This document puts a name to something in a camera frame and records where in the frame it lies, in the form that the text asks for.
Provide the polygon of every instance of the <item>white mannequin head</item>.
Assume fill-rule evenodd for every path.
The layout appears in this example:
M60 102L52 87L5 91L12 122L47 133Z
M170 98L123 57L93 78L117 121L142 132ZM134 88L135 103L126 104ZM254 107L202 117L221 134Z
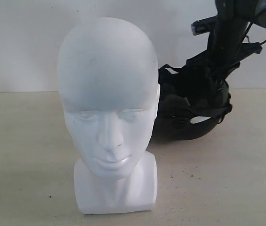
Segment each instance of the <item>white mannequin head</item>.
M82 161L99 177L129 176L148 146L159 102L149 38L124 20L94 19L65 38L57 73L65 123Z

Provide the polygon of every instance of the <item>black helmet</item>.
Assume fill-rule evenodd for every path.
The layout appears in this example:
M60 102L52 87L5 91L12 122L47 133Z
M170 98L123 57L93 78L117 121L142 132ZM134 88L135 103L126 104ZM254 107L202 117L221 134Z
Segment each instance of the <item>black helmet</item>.
M159 69L161 94L153 132L162 126L165 137L197 139L231 112L228 83L213 79L208 67L189 65L182 68L164 65ZM199 116L205 120L193 122Z

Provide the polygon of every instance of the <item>mannequin lips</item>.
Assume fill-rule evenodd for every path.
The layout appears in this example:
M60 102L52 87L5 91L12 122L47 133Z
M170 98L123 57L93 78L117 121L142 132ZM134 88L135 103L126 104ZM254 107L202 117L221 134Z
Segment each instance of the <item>mannequin lips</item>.
M101 160L101 159L98 159L98 158L95 158L95 161L103 168L107 169L107 170L117 170L119 168L121 168L122 166L124 166L128 160L129 160L130 156L120 160L120 161L114 161L114 162L111 162L111 161L104 161L104 160Z

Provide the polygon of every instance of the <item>beige table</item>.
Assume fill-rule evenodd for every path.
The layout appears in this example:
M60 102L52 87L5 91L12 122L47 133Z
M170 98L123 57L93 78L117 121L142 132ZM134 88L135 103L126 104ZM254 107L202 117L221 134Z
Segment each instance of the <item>beige table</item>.
M207 136L150 144L152 212L84 216L57 93L0 93L0 226L266 226L266 89L232 95L233 112Z

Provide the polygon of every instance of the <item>mannequin nose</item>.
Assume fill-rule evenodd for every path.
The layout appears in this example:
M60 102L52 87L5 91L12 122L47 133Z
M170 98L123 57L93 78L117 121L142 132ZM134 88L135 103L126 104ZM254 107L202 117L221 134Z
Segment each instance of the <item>mannequin nose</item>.
M123 135L116 115L111 113L102 118L98 128L97 141L106 151L112 151L122 145Z

